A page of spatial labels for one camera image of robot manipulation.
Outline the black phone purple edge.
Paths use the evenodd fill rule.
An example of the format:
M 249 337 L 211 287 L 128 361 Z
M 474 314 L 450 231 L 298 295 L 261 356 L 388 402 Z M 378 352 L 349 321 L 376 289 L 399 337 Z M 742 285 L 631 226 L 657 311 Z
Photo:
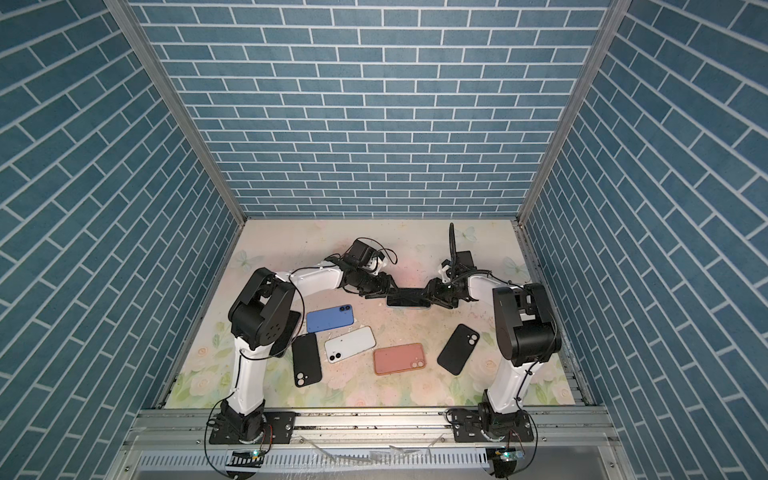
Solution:
M 400 308 L 429 308 L 432 305 L 424 291 L 419 288 L 402 288 L 390 293 L 386 304 Z

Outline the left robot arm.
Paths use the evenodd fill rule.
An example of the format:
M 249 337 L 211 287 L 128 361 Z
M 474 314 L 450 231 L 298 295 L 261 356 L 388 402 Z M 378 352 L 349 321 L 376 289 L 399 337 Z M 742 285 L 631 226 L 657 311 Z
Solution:
M 237 357 L 233 395 L 227 403 L 248 416 L 264 407 L 266 361 L 273 344 L 286 330 L 294 299 L 305 306 L 307 297 L 349 287 L 362 296 L 379 298 L 395 291 L 391 275 L 345 263 L 323 262 L 296 271 L 256 269 L 232 304 L 228 319 Z

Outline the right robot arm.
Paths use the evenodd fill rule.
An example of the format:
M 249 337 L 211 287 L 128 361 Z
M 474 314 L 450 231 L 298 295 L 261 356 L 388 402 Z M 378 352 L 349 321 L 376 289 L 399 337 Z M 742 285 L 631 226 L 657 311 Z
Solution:
M 496 344 L 503 361 L 478 409 L 486 429 L 512 421 L 523 411 L 533 374 L 562 345 L 546 288 L 539 283 L 517 285 L 481 272 L 446 281 L 434 278 L 423 294 L 431 304 L 448 309 L 461 301 L 493 307 Z

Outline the blue phone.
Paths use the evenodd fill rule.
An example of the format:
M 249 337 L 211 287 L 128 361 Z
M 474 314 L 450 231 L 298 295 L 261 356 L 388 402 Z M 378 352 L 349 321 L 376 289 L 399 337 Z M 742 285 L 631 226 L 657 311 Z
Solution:
M 354 313 L 349 304 L 309 312 L 306 316 L 308 333 L 318 333 L 350 326 Z

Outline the black phone case right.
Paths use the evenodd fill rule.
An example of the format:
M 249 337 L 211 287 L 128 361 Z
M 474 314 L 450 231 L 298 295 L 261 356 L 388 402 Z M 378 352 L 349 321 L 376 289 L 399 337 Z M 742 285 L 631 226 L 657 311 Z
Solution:
M 454 376 L 459 376 L 473 353 L 479 333 L 465 324 L 459 324 L 437 357 L 437 363 Z

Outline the black phone case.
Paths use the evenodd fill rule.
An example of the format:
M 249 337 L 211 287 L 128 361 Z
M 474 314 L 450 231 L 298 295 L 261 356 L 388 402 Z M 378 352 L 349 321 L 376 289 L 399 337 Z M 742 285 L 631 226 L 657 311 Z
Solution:
M 322 380 L 322 365 L 315 333 L 298 336 L 291 345 L 293 380 L 297 388 Z
M 437 357 L 437 363 L 454 376 L 459 376 L 473 353 L 479 333 L 465 324 L 459 324 Z

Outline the white phone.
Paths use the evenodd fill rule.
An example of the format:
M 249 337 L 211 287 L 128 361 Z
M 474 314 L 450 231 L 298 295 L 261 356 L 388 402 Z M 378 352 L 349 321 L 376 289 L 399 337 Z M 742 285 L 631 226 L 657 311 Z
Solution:
M 324 346 L 328 361 L 334 364 L 373 349 L 376 340 L 372 329 L 365 326 L 329 339 Z

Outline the pink phone case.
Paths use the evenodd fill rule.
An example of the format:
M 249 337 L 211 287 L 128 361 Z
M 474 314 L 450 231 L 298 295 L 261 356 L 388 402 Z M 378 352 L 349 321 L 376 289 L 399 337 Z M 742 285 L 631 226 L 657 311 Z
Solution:
M 422 369 L 426 366 L 426 357 L 420 343 L 403 344 L 376 349 L 373 365 L 375 374 L 383 376 Z

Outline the black phone case left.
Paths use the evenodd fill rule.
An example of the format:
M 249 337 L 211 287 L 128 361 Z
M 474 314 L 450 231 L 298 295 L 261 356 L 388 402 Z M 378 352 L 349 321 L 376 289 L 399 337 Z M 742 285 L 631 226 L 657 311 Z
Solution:
M 293 380 L 297 388 L 322 380 L 322 365 L 315 333 L 298 336 L 291 345 Z

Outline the black phone far left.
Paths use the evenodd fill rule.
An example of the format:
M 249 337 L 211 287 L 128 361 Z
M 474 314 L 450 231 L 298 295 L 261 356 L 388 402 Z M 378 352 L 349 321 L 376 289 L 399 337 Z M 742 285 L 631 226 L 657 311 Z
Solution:
M 296 335 L 296 329 L 299 328 L 299 322 L 301 320 L 301 313 L 291 310 L 289 312 L 288 320 L 285 325 L 284 331 L 273 343 L 269 355 L 271 357 L 282 358 L 288 349 L 290 342 Z

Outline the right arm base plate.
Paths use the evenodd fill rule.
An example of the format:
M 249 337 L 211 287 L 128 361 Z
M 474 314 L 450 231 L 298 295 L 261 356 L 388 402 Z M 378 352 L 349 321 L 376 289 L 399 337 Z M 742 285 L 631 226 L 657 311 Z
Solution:
M 477 409 L 449 408 L 444 418 L 457 443 L 526 443 L 535 439 L 533 424 L 524 410 L 500 414 L 481 404 Z

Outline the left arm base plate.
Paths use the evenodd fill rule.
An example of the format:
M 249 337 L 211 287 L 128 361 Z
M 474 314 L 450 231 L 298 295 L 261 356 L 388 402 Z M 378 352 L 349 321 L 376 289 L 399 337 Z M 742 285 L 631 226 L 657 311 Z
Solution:
M 207 440 L 213 445 L 289 444 L 296 417 L 290 411 L 255 412 L 247 416 L 220 412 L 207 422 Z

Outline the aluminium front rail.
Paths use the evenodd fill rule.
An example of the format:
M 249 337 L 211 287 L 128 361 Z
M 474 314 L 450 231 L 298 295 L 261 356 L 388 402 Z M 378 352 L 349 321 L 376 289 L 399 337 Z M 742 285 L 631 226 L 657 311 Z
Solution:
M 526 411 L 533 424 L 532 442 L 457 443 L 444 418 L 448 407 L 397 408 L 305 408 L 266 409 L 266 412 L 290 411 L 297 414 L 289 444 L 264 443 L 266 447 L 300 447 L 315 444 L 331 447 L 425 447 L 458 444 L 503 444 L 525 448 L 538 446 L 613 446 L 619 436 L 603 407 L 554 406 L 530 407 Z M 207 440 L 207 422 L 217 413 L 209 409 L 143 410 L 125 441 L 128 446 L 146 446 L 162 450 L 204 447 L 223 449 L 238 445 L 213 445 Z

